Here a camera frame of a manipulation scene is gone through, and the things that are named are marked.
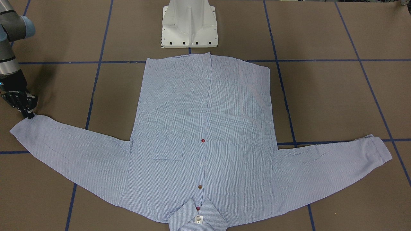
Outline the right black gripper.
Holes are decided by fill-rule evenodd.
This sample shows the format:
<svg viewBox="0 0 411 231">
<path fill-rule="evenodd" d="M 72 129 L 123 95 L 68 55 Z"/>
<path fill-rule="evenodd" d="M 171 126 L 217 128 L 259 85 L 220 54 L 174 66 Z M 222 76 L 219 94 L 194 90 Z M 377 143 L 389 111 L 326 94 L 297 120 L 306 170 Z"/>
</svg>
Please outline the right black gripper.
<svg viewBox="0 0 411 231">
<path fill-rule="evenodd" d="M 9 91 L 1 94 L 1 97 L 13 108 L 23 113 L 24 118 L 31 119 L 35 116 L 38 97 L 28 91 Z"/>
</svg>

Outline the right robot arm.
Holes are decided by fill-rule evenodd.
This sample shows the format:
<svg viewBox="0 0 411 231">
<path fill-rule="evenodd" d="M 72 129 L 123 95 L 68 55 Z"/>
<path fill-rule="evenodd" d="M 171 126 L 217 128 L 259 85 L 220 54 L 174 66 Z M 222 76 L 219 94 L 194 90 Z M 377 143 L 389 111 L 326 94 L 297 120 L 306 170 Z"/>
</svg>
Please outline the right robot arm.
<svg viewBox="0 0 411 231">
<path fill-rule="evenodd" d="M 35 35 L 35 26 L 26 16 L 18 15 L 7 0 L 0 2 L 0 88 L 1 98 L 24 118 L 35 116 L 38 97 L 27 89 L 27 81 L 12 49 L 12 42 Z"/>
</svg>

